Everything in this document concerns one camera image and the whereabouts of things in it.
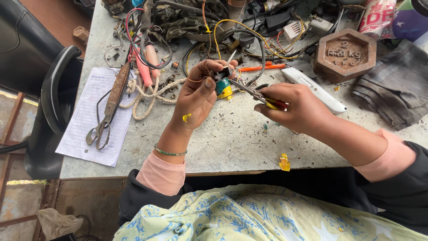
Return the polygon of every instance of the paper note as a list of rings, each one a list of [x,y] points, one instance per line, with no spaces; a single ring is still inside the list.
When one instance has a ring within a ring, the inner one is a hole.
[[[65,130],[64,136],[62,136],[61,142],[55,152],[107,166],[114,167],[116,165],[132,116],[132,108],[117,108],[110,126],[109,143],[103,149],[97,150],[95,147],[96,141],[89,146],[86,143],[86,135],[92,128],[98,125],[97,102],[111,90],[116,79],[115,74],[117,73],[119,73],[119,69],[92,68],[80,99],[74,108],[73,116],[67,126],[67,130]],[[104,109],[109,95],[105,96],[98,105],[100,121],[105,117]],[[136,91],[130,96],[128,96],[128,93],[125,93],[121,104],[129,104],[136,95]],[[100,146],[104,145],[107,134],[108,128],[104,129]]]

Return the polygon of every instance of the white rope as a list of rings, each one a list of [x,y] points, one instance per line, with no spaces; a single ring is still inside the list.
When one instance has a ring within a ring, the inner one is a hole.
[[[138,79],[140,84],[137,84],[137,81],[134,78],[131,79],[130,81],[128,81],[128,88],[126,89],[126,92],[127,93],[133,93],[135,91],[135,89],[137,89],[139,93],[131,101],[131,103],[129,103],[127,105],[120,104],[119,107],[124,108],[124,109],[128,109],[129,107],[133,106],[132,107],[132,117],[136,121],[141,121],[142,119],[146,118],[146,116],[148,116],[150,114],[150,111],[153,108],[153,105],[155,103],[156,98],[162,100],[163,102],[169,103],[169,104],[177,103],[177,100],[165,99],[165,98],[161,97],[160,94],[162,94],[164,91],[170,89],[171,87],[177,86],[178,84],[184,83],[184,81],[186,81],[186,78],[179,79],[177,81],[174,81],[172,83],[167,84],[160,91],[157,91],[158,86],[159,86],[159,77],[156,77],[155,89],[153,89],[151,86],[149,86],[148,89],[151,91],[152,94],[148,95],[148,94],[144,93],[144,91],[146,90],[146,86],[143,85],[143,78],[141,77],[140,72],[138,70],[135,70],[135,74],[137,75],[137,79]],[[151,98],[151,101],[150,101],[149,108],[147,108],[147,111],[142,116],[138,117],[136,110],[137,110],[138,104],[140,103],[140,101],[143,97]]]

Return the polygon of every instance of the printed plastic bag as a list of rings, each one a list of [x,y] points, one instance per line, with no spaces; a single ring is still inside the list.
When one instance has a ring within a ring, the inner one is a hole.
[[[396,0],[367,0],[366,12],[360,23],[359,32],[373,39],[393,39]]]
[[[76,232],[83,224],[83,218],[63,215],[53,208],[41,209],[36,213],[42,225],[46,240]]]

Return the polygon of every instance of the bracelet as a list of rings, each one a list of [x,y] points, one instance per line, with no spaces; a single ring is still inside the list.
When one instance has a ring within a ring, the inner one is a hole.
[[[183,152],[183,153],[179,153],[179,154],[174,154],[174,153],[169,153],[169,152],[165,152],[165,151],[162,151],[162,150],[160,150],[159,148],[158,148],[158,144],[156,143],[155,144],[155,149],[157,150],[157,151],[159,151],[160,153],[162,153],[162,154],[165,154],[165,155],[170,155],[170,156],[182,156],[182,155],[185,155],[186,153],[187,153],[187,149],[186,149],[186,151],[185,152]]]

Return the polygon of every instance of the rusty scissors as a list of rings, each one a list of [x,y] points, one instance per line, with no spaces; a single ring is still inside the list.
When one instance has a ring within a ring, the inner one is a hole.
[[[111,124],[111,121],[113,120],[114,114],[116,113],[117,107],[120,104],[120,100],[123,97],[125,86],[129,77],[130,67],[131,67],[130,62],[127,62],[122,66],[122,68],[119,71],[119,74],[117,74],[116,76],[116,80],[114,81],[114,84],[111,90],[107,92],[103,97],[101,97],[101,99],[97,103],[98,125],[92,128],[88,132],[88,134],[86,135],[86,143],[88,145],[92,145],[92,143],[94,143],[94,141],[97,139],[97,145],[95,147],[98,150],[101,150],[102,148],[104,148],[110,139],[110,124]],[[104,110],[105,117],[100,122],[100,118],[98,116],[98,104],[109,93],[110,93],[110,96],[108,97],[106,108]],[[104,129],[106,129],[107,127],[108,127],[107,139],[104,145],[100,147],[101,136],[104,132]],[[95,137],[94,139],[92,139],[92,133],[94,132],[94,130],[95,130]]]
[[[277,99],[265,97],[262,93],[256,90],[253,90],[251,88],[248,88],[247,86],[240,84],[234,80],[229,80],[229,82],[232,85],[236,86],[238,89],[246,91],[247,93],[252,95],[255,99],[260,100],[261,102],[263,102],[263,104],[267,105],[271,109],[281,110],[281,111],[284,111],[285,109],[287,109],[288,104],[285,102],[282,102]]]

